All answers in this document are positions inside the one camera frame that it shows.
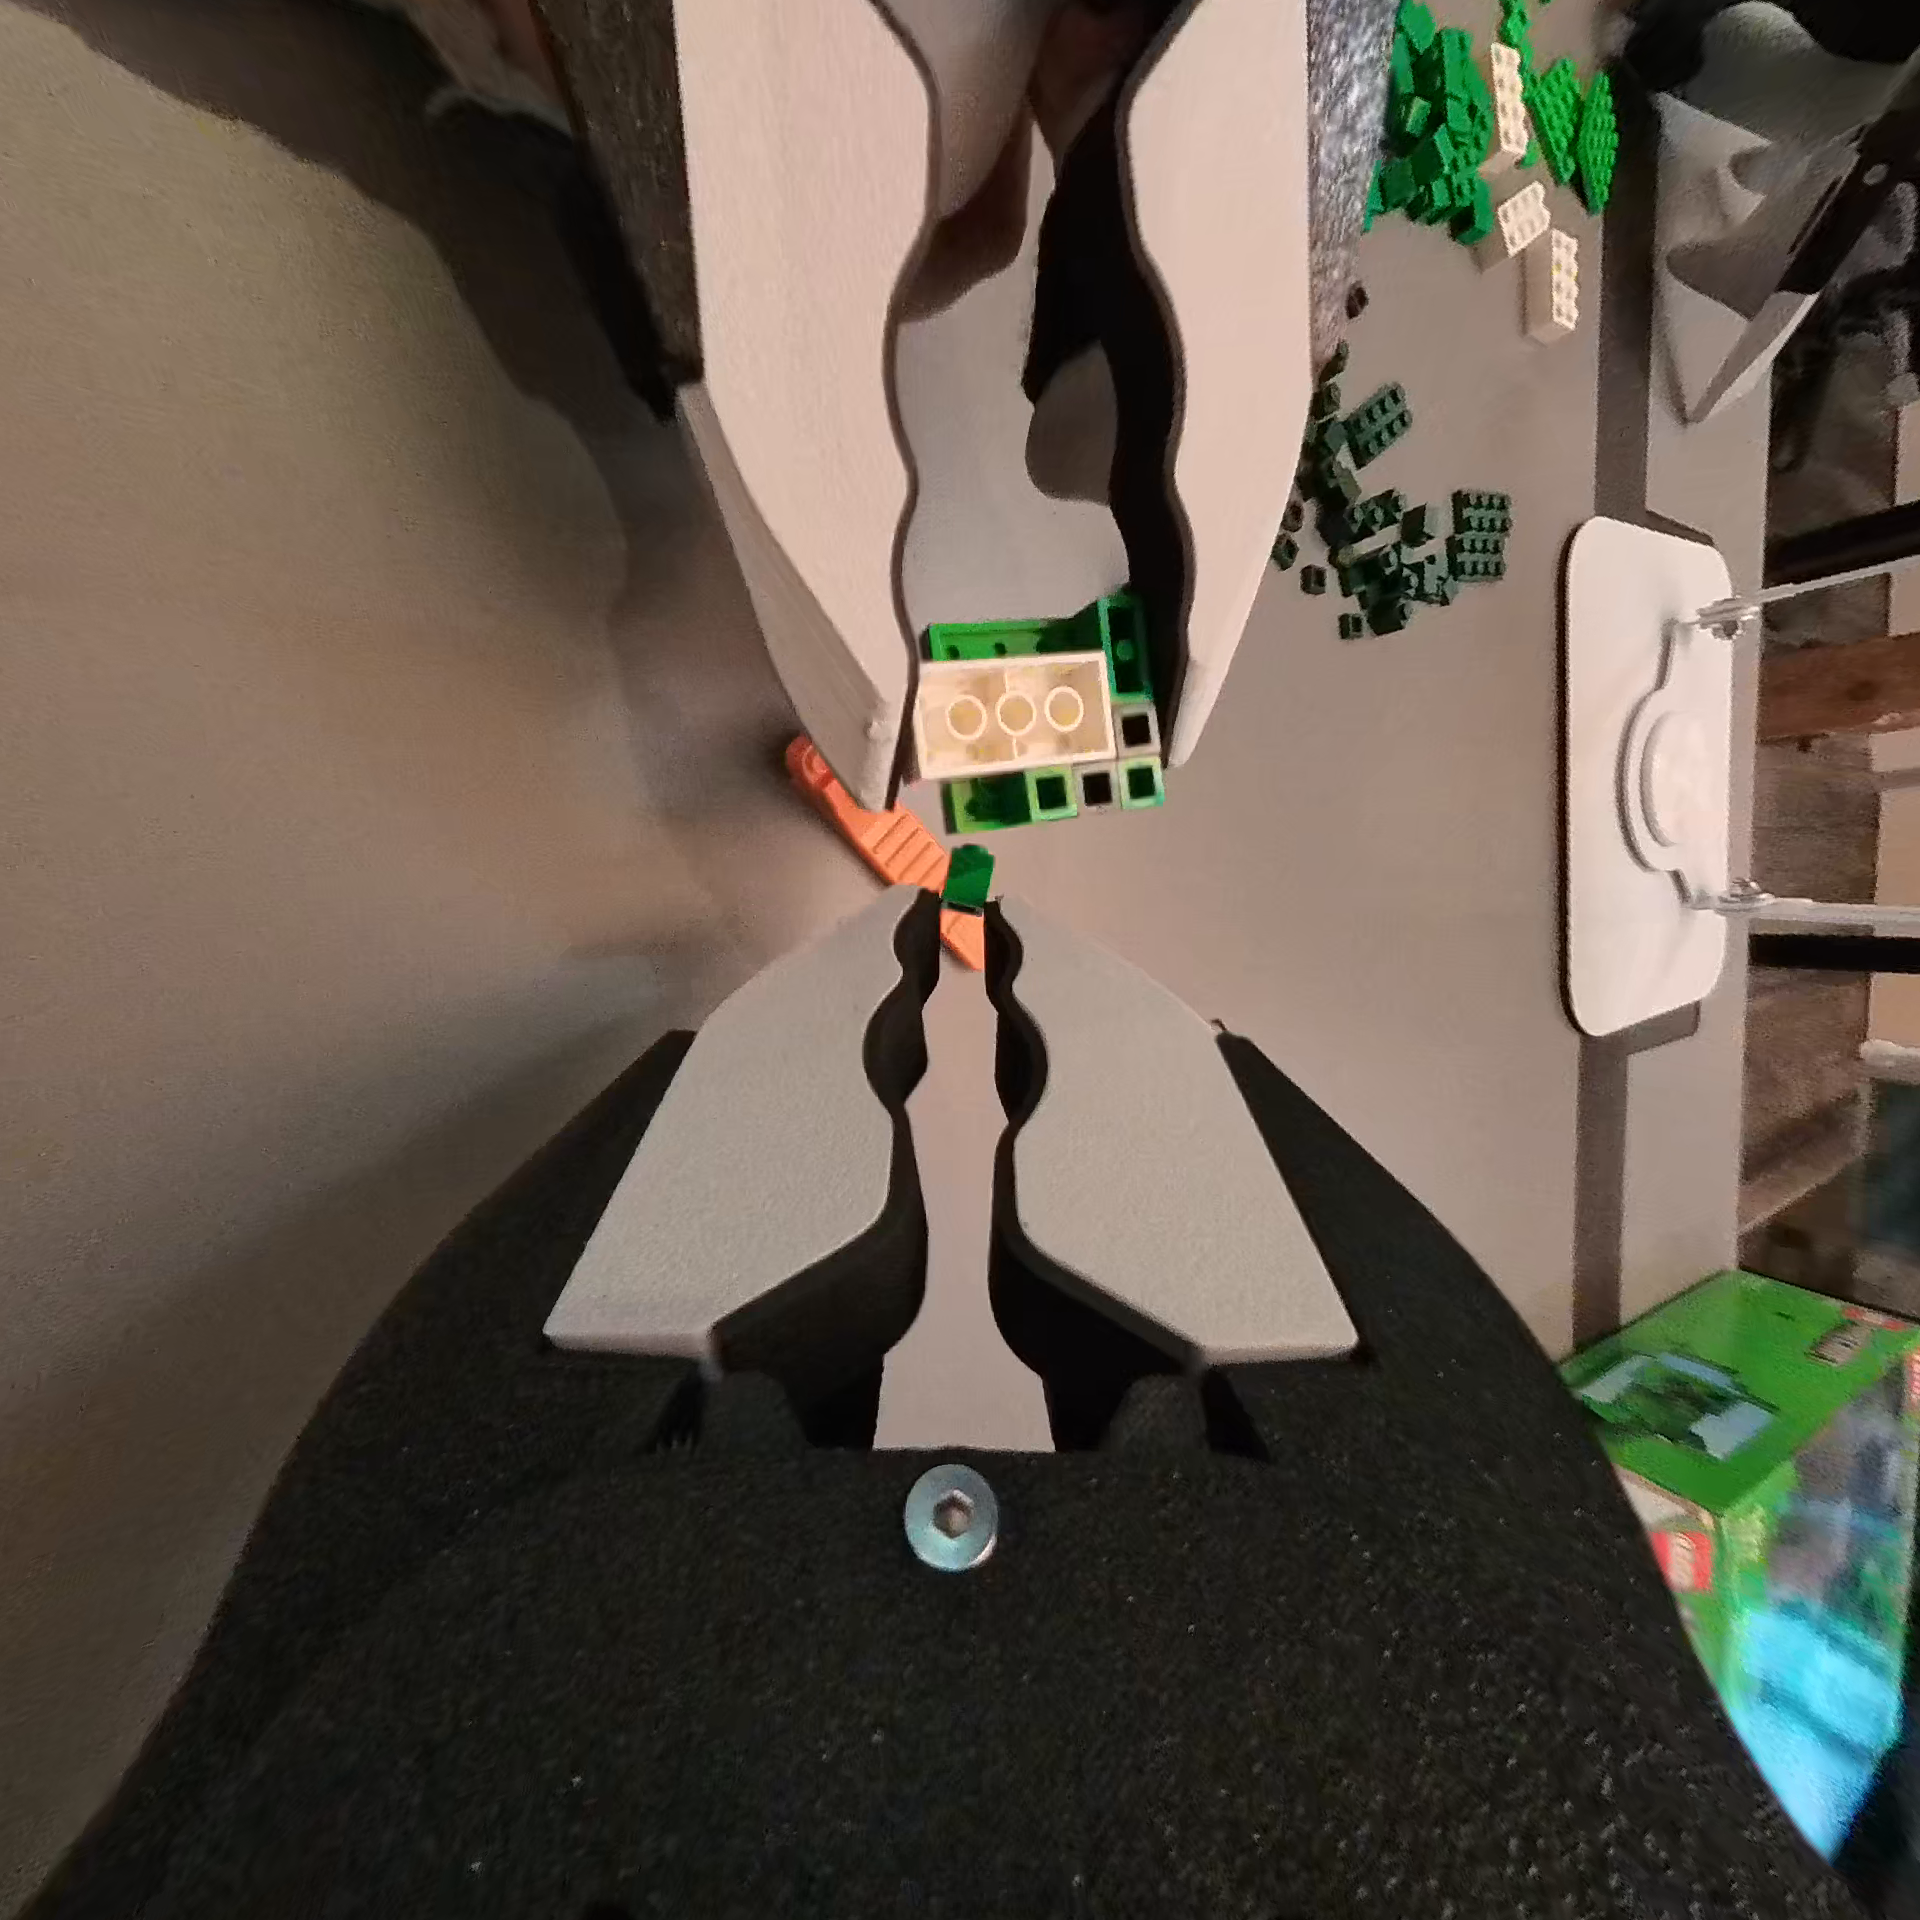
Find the pile of dark green bricks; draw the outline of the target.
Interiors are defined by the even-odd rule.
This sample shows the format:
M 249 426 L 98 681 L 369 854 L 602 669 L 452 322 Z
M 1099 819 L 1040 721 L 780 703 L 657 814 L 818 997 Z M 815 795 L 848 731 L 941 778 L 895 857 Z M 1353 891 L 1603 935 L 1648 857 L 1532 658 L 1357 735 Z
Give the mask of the pile of dark green bricks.
M 1379 467 L 1413 427 L 1399 382 L 1346 395 L 1349 341 L 1315 373 L 1308 420 L 1272 569 L 1290 574 L 1309 599 L 1338 599 L 1341 641 L 1403 634 L 1427 611 L 1451 607 L 1469 587 L 1500 585 L 1515 532 L 1515 498 L 1504 490 L 1457 487 L 1413 497 Z

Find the orange brick separator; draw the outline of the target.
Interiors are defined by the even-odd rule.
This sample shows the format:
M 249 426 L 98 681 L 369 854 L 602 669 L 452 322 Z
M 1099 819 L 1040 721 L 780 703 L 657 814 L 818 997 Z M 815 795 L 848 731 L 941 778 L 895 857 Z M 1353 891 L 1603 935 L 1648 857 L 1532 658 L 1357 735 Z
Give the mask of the orange brick separator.
M 947 951 L 971 971 L 986 969 L 987 949 L 980 914 L 947 902 L 951 852 L 911 807 L 896 805 L 873 811 L 858 805 L 805 734 L 786 743 L 785 770 L 801 797 L 880 883 L 936 893 L 941 900 Z

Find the pile of green lego bricks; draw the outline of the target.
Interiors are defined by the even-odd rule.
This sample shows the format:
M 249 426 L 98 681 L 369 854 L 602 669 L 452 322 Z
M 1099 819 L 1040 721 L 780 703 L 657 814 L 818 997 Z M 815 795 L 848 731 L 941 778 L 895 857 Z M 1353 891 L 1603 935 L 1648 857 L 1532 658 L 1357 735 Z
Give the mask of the pile of green lego bricks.
M 1591 217 L 1610 209 L 1621 146 L 1612 75 L 1600 62 L 1583 69 L 1570 50 L 1543 47 L 1543 11 L 1548 5 L 1482 5 L 1477 34 L 1433 5 L 1396 5 L 1364 228 L 1399 214 L 1474 249 L 1495 203 L 1533 178 L 1551 183 L 1553 211 L 1557 201 L 1576 201 Z M 1527 162 L 1503 177 L 1482 171 L 1495 134 L 1485 70 L 1493 42 L 1523 52 L 1532 124 Z

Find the black and grey tool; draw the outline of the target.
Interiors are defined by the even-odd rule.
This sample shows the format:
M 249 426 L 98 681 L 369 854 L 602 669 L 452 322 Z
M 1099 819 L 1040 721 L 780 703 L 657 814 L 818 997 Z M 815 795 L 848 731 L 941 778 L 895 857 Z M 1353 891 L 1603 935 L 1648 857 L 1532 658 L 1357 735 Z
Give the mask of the black and grey tool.
M 1689 426 L 1754 394 L 1843 283 L 1916 275 L 1916 3 L 1626 5 L 1621 69 L 1655 106 L 1661 196 L 1714 201 L 1665 239 L 1680 315 L 1738 326 L 1675 358 Z

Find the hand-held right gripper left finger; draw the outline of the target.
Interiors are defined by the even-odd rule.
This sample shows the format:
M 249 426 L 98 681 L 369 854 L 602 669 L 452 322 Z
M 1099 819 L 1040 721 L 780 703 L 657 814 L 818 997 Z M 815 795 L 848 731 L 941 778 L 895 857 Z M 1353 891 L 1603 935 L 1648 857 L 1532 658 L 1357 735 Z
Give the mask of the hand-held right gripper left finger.
M 765 1377 L 812 1445 L 873 1447 L 929 1283 L 908 1102 L 940 913 L 887 890 L 712 1013 L 544 1321 L 553 1349 Z

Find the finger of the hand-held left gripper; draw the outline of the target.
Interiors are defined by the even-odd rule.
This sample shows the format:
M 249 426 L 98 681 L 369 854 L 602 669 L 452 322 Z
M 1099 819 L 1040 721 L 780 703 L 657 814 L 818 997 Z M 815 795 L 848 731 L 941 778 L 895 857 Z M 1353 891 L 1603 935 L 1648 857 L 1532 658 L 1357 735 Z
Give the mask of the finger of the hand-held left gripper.
M 1103 500 L 1168 769 L 1197 748 L 1293 487 L 1312 387 L 1306 5 L 1060 5 L 1027 467 Z
M 677 3 L 703 373 L 679 394 L 776 675 L 865 810 L 896 802 L 919 477 L 896 330 L 932 228 L 932 87 L 868 3 Z

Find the white booklet stand base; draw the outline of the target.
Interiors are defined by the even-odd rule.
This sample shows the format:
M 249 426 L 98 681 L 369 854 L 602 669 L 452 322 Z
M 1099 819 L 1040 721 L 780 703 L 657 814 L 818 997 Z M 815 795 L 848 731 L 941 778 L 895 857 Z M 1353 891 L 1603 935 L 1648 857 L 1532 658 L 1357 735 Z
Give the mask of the white booklet stand base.
M 1738 874 L 1738 665 L 1768 607 L 1916 562 L 1916 509 L 1788 541 L 1778 582 L 1743 593 L 1720 548 L 1589 517 L 1567 548 L 1560 619 L 1564 999 L 1610 1039 L 1706 1002 L 1732 925 L 1916 958 L 1912 902 L 1777 895 Z

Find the green and white lego assembly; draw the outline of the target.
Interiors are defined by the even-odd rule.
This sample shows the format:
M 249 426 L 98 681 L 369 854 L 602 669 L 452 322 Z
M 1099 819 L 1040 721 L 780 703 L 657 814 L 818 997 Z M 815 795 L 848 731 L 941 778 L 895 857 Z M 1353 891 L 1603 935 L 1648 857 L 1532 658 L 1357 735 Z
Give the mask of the green and white lego assembly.
M 1123 587 L 1073 615 L 932 622 L 919 638 L 914 773 L 953 836 L 1165 802 L 1145 611 Z

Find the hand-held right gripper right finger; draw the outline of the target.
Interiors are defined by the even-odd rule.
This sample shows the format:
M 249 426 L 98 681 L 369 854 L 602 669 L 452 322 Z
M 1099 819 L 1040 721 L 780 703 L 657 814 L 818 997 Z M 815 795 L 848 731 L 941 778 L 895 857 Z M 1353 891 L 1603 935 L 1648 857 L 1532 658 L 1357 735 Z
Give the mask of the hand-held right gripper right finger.
M 1097 1449 L 1140 1381 L 1351 1361 L 1360 1332 L 1217 1027 L 1032 902 L 995 900 L 986 940 L 991 1301 L 1049 1443 Z

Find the green lego box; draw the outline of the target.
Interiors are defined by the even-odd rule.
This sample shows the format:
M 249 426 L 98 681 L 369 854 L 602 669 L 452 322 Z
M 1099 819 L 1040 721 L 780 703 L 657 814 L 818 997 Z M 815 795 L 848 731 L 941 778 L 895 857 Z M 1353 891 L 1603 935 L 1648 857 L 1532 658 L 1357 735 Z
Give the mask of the green lego box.
M 1836 1858 L 1905 1726 L 1916 1324 L 1724 1270 L 1561 1377 L 1721 1707 Z

